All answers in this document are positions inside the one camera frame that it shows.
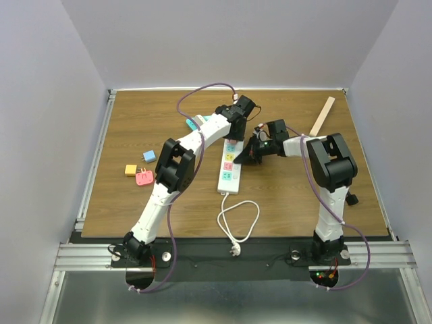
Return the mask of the teal triangular power strip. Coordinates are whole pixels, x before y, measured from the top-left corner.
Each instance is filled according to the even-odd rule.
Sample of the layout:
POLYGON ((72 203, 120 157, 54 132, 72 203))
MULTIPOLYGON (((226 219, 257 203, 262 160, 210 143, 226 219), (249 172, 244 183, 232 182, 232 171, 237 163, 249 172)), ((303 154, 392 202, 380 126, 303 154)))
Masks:
POLYGON ((202 126, 202 122, 199 119, 187 119, 186 120, 186 125, 192 130, 195 131, 197 130, 197 126, 201 127, 202 126))

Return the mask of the white multicolour power strip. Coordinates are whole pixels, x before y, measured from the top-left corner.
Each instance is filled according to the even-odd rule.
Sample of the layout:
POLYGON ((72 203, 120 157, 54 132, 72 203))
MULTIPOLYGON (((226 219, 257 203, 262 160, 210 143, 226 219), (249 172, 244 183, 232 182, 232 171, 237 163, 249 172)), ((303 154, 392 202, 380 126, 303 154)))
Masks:
POLYGON ((238 194, 239 192, 242 166, 235 164, 234 159, 242 152, 243 148, 243 141, 230 144, 227 139, 224 140, 217 185, 217 191, 222 195, 238 194))

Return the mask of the yellow charger plug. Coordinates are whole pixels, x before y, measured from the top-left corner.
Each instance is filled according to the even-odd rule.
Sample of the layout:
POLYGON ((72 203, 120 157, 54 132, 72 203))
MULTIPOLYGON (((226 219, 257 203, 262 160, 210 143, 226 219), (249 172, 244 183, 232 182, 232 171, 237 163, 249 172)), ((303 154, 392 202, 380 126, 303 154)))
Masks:
POLYGON ((127 177, 135 177, 136 174, 140 172, 141 172, 141 168, 133 164, 127 164, 124 169, 124 174, 127 177))

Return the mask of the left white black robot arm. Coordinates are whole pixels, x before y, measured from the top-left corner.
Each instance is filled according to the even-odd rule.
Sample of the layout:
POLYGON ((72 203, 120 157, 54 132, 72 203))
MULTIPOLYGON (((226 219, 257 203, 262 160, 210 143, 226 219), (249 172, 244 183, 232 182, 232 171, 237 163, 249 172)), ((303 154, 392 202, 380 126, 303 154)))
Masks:
POLYGON ((247 119, 255 107, 251 99, 242 95, 230 106, 217 107, 209 120, 189 135, 165 141, 150 198, 136 224, 123 238, 126 256, 134 265, 142 266, 149 261, 162 218, 195 178, 196 159, 220 138, 244 140, 247 119))

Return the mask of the blue charger plug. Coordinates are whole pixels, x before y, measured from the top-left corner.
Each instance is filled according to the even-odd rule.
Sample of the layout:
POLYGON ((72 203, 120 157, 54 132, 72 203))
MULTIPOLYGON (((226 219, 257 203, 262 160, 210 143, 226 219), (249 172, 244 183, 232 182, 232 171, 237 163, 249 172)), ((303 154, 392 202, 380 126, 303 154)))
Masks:
POLYGON ((141 155, 141 161, 144 161, 145 163, 152 163, 157 160, 156 153, 154 150, 143 152, 141 155))

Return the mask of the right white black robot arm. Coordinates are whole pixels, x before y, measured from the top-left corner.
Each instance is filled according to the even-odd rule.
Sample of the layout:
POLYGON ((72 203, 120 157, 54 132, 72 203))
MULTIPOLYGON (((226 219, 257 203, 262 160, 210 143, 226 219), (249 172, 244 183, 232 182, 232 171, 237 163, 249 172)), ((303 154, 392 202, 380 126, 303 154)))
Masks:
POLYGON ((282 119, 257 126, 234 163, 260 164, 267 155, 302 158, 320 204, 310 255, 314 261, 326 263, 344 249, 344 206, 358 167, 340 133, 293 137, 288 130, 282 119))

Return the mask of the white grey adapter plug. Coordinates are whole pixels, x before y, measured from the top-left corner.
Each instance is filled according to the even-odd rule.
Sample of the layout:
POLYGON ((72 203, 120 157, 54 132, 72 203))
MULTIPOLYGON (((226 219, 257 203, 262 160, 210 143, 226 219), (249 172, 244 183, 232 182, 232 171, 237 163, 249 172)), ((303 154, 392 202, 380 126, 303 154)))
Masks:
POLYGON ((210 119, 210 115, 205 115, 205 116, 203 116, 203 115, 196 115, 195 117, 194 117, 194 121, 199 125, 199 126, 201 126, 201 125, 203 125, 205 122, 207 122, 209 119, 210 119))

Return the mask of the pink multi-socket adapter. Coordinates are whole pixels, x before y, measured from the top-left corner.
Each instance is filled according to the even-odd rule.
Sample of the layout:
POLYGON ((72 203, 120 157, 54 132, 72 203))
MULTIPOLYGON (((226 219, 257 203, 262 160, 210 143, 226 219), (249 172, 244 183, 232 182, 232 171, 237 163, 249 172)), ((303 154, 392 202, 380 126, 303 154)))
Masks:
POLYGON ((154 182, 154 175, 151 170, 140 169, 135 175, 136 184, 138 186, 148 186, 154 182))

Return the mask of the beige wooden power strip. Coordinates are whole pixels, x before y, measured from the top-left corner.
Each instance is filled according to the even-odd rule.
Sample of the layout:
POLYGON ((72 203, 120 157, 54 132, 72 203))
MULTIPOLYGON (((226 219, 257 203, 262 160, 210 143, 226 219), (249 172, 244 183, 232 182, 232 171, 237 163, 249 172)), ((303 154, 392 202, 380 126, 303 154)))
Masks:
POLYGON ((334 102, 335 102, 334 97, 328 97, 327 98, 320 114, 318 115, 318 118, 315 120, 315 123, 309 132, 309 136, 316 137, 318 135, 318 133, 319 133, 320 129, 322 128, 331 108, 333 107, 334 102))

